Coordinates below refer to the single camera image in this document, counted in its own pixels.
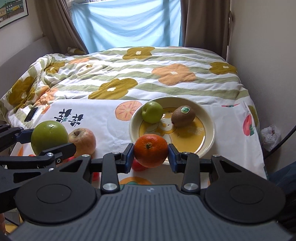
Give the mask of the green apple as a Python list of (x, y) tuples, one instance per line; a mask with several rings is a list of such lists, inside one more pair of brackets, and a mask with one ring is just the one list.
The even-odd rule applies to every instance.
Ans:
[(144, 104), (141, 111), (142, 119), (150, 124), (158, 123), (163, 117), (163, 114), (163, 107), (155, 101), (149, 101)]
[(41, 151), (51, 149), (69, 142), (66, 128), (54, 120), (43, 121), (38, 124), (31, 135), (31, 147), (35, 155)]

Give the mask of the red cherry tomato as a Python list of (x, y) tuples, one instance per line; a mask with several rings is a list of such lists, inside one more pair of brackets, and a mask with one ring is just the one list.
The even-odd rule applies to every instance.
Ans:
[(99, 180), (99, 177), (100, 177), (100, 173), (98, 172), (94, 172), (92, 173), (92, 181), (98, 181)]
[(141, 165), (136, 159), (134, 159), (134, 160), (133, 160), (133, 163), (132, 163), (132, 169), (133, 169), (135, 172), (141, 172), (141, 171), (146, 170), (147, 168), (144, 167), (143, 165)]

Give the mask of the large yellowish red apple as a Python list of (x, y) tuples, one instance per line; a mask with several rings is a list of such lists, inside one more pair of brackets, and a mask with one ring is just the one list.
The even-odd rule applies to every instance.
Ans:
[(84, 154), (92, 155), (96, 149), (96, 138), (88, 128), (77, 128), (68, 135), (69, 142), (76, 146), (74, 157)]

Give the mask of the large orange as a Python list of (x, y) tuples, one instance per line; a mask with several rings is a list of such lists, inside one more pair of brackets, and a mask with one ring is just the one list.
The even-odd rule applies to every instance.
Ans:
[(156, 134), (145, 134), (134, 144), (134, 157), (145, 168), (156, 168), (168, 157), (168, 143)]

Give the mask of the brown kiwi with sticker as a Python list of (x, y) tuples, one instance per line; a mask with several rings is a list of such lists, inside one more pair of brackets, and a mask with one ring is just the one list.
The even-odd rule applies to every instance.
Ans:
[(187, 126), (195, 119), (196, 114), (194, 110), (188, 106), (184, 105), (175, 109), (171, 115), (171, 123), (175, 127)]

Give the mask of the black smartphone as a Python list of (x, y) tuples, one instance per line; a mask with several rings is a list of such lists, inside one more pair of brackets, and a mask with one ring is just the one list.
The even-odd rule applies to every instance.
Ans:
[(27, 114), (27, 116), (25, 117), (24, 122), (29, 122), (29, 121), (31, 121), (32, 118), (34, 117), (35, 113), (38, 111), (38, 109), (39, 109), (38, 107), (35, 107), (35, 108), (31, 109), (31, 110), (29, 111), (29, 113)]

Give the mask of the yellow cartoon ceramic plate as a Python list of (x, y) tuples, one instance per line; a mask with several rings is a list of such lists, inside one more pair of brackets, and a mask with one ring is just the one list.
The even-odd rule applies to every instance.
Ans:
[[(163, 137), (169, 144), (174, 144), (179, 152), (192, 152), (203, 157), (215, 142), (216, 130), (210, 115), (198, 103), (180, 97), (161, 97), (154, 99), (163, 109), (160, 122), (146, 123), (142, 119), (142, 108), (133, 114), (129, 124), (129, 135), (132, 142), (148, 133)], [(177, 128), (171, 123), (173, 111), (181, 106), (189, 106), (196, 117), (189, 125)]]

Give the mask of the white fruit print cloth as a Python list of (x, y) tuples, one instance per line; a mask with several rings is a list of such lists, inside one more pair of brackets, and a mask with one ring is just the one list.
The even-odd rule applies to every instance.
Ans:
[[(130, 138), (129, 126), (133, 114), (145, 104), (143, 100), (64, 99), (40, 106), (29, 122), (11, 120), (14, 127), (34, 128), (43, 121), (57, 121), (72, 132), (90, 129), (96, 138), (93, 158), (111, 152), (122, 152)], [(229, 105), (201, 105), (215, 125), (216, 137), (211, 149), (201, 158), (224, 157), (239, 166), (266, 177), (263, 153), (254, 119), (245, 102)]]

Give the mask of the white plastic bag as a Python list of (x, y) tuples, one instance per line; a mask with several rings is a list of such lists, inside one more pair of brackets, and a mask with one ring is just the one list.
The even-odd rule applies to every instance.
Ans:
[(263, 128), (261, 135), (263, 137), (263, 147), (268, 152), (280, 143), (280, 131), (274, 125)]

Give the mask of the floral striped quilt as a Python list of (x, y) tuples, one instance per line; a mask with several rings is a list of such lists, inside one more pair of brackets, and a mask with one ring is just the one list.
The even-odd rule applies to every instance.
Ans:
[(152, 100), (178, 96), (199, 104), (255, 105), (236, 68), (218, 54), (189, 47), (113, 48), (80, 55), (46, 54), (1, 97), (1, 120), (31, 127), (35, 107), (47, 111), (64, 99)]

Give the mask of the brown curtain left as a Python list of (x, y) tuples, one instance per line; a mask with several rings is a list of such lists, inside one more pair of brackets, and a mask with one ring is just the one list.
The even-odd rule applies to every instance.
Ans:
[(55, 53), (65, 54), (69, 47), (88, 53), (71, 19), (66, 1), (35, 1), (35, 4), (43, 34)]

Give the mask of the brown curtain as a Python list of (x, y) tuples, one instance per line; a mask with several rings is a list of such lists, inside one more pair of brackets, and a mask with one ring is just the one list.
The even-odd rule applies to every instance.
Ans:
[(181, 1), (183, 46), (210, 50), (225, 59), (230, 16), (229, 0)]
[(43, 34), (55, 53), (65, 54), (69, 47), (88, 53), (71, 19), (66, 1), (35, 1), (35, 4)]

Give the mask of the light blue window cloth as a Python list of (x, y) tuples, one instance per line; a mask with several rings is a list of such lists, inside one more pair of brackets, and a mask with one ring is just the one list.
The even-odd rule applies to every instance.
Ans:
[(72, 21), (88, 52), (182, 45), (180, 1), (74, 3)]

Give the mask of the brown curtain right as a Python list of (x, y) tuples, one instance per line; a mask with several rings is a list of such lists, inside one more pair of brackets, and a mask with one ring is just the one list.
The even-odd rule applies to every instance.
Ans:
[(183, 46), (210, 50), (225, 59), (230, 16), (229, 0), (181, 1)]

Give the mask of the framed wall picture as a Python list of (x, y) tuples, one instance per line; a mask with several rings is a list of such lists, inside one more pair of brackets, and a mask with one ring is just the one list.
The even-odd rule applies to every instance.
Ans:
[(1, 0), (0, 28), (29, 15), (26, 0)]

